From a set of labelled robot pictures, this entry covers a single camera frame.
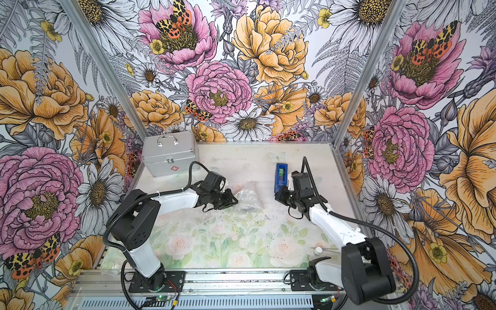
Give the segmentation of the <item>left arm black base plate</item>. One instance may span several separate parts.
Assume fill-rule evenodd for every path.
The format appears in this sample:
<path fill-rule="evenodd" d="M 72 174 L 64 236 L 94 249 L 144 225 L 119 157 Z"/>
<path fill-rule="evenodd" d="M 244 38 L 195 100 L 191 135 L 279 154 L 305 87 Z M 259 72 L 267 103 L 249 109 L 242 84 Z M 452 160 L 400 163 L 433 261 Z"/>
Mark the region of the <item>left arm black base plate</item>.
<path fill-rule="evenodd" d="M 130 280 L 130 293 L 181 293 L 185 284 L 185 271 L 158 271 L 151 278 L 139 273 Z"/>

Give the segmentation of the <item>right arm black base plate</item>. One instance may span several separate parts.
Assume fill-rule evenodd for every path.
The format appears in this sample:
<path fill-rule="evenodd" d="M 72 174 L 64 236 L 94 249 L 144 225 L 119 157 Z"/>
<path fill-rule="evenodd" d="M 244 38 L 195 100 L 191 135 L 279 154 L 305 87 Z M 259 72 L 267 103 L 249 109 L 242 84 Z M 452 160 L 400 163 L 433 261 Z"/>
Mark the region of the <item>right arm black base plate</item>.
<path fill-rule="evenodd" d="M 338 291 L 338 287 L 328 282 L 322 282 L 318 279 L 314 271 L 290 270 L 289 285 L 292 291 Z"/>

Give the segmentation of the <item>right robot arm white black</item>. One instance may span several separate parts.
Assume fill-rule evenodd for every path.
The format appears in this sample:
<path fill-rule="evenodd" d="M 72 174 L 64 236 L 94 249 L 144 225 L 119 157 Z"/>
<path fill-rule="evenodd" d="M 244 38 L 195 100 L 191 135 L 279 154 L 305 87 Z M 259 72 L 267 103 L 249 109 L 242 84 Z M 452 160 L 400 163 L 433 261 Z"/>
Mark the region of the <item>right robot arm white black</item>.
<path fill-rule="evenodd" d="M 336 213 L 319 193 L 306 158 L 301 170 L 290 173 L 287 164 L 275 169 L 275 200 L 297 210 L 302 218 L 319 227 L 338 248 L 337 257 L 316 258 L 305 271 L 290 271 L 293 291 L 326 291 L 341 289 L 345 297 L 356 305 L 373 301 L 397 305 L 411 300 L 418 291 L 420 272 L 416 259 L 408 247 L 394 234 L 371 223 Z M 400 297 L 388 299 L 397 285 L 386 246 L 377 237 L 369 238 L 359 229 L 365 226 L 388 235 L 405 252 L 412 265 L 412 281 Z"/>

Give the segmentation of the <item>blue tape dispenser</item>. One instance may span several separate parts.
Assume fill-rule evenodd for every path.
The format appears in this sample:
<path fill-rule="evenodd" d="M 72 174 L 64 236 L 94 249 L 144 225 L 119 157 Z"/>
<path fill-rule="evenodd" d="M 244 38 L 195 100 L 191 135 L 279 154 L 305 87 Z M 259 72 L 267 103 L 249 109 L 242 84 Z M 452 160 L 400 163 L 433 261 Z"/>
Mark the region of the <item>blue tape dispenser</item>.
<path fill-rule="evenodd" d="M 288 164 L 277 163 L 275 169 L 274 193 L 277 193 L 284 186 L 288 186 Z"/>

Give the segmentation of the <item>clear bubble wrap sheet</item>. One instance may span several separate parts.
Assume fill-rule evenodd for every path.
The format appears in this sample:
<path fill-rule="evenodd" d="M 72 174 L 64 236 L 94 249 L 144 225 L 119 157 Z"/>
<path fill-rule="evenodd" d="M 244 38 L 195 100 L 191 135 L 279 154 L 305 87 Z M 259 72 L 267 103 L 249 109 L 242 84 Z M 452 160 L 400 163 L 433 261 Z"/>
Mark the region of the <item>clear bubble wrap sheet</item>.
<path fill-rule="evenodd" d="M 268 224 L 260 188 L 255 182 L 237 184 L 234 194 L 238 203 L 223 211 L 206 205 L 161 214 L 152 230 L 155 253 L 181 260 L 194 250 L 220 253 L 254 248 Z"/>

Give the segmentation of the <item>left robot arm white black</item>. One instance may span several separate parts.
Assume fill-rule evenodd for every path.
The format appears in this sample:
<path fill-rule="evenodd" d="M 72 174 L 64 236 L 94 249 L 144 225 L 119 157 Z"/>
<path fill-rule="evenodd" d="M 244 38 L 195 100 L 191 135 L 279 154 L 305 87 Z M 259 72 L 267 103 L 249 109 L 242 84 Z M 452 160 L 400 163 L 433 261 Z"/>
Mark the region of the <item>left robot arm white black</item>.
<path fill-rule="evenodd" d="M 165 268 L 149 241 L 157 217 L 182 209 L 201 207 L 206 212 L 208 205 L 224 210 L 238 204 L 225 186 L 226 178 L 193 161 L 187 185 L 181 189 L 153 194 L 131 191 L 108 219 L 103 241 L 125 255 L 146 289 L 159 291 L 166 283 Z"/>

